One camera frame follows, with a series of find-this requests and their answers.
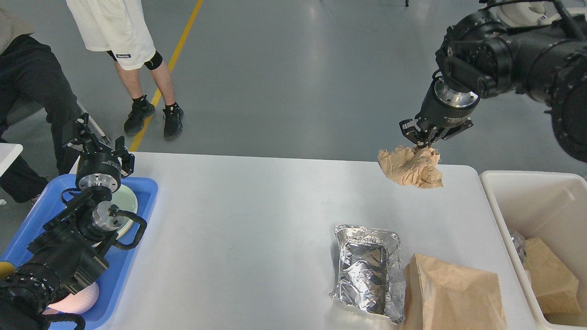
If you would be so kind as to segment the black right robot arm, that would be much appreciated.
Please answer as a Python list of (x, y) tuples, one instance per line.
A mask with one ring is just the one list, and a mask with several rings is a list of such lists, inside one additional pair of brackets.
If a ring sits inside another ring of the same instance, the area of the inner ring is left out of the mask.
[(554, 0), (560, 17), (549, 25), (507, 27), (490, 9), (512, 1), (485, 4), (447, 28), (419, 113), (399, 123), (403, 136), (428, 148), (470, 128), (481, 99), (514, 91), (547, 105), (558, 144), (585, 162), (586, 15)]

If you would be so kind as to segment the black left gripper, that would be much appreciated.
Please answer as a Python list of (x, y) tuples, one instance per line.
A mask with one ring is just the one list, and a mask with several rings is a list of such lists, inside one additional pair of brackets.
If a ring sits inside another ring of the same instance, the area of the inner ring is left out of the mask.
[(63, 148), (80, 154), (76, 187), (84, 190), (102, 186), (114, 193), (119, 190), (121, 179), (134, 173), (135, 156), (126, 148), (124, 136), (115, 140), (115, 150), (111, 152), (111, 148), (92, 132), (90, 122), (90, 115), (82, 114), (65, 129), (69, 140), (63, 140)]

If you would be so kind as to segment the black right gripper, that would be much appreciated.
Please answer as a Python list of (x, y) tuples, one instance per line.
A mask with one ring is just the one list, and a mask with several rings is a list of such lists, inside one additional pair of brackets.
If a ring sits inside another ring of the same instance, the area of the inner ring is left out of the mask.
[(400, 121), (400, 131), (417, 148), (428, 148), (472, 127), (470, 115), (479, 101), (474, 92), (455, 91), (443, 78), (434, 78), (416, 120)]

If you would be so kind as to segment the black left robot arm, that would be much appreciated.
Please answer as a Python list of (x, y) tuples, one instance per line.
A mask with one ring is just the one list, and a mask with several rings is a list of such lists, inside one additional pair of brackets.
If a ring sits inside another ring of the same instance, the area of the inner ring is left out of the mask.
[(53, 322), (73, 322), (83, 330), (81, 315), (45, 315), (44, 310), (93, 284), (109, 268), (107, 251), (134, 249), (147, 228), (145, 219), (111, 200), (122, 178), (134, 171), (135, 157), (125, 147), (125, 138), (119, 137), (110, 148), (91, 132), (88, 121), (87, 113), (74, 121), (76, 133), (66, 144), (80, 152), (75, 181), (79, 193), (28, 245), (31, 259), (1, 281), (3, 330), (47, 330)]

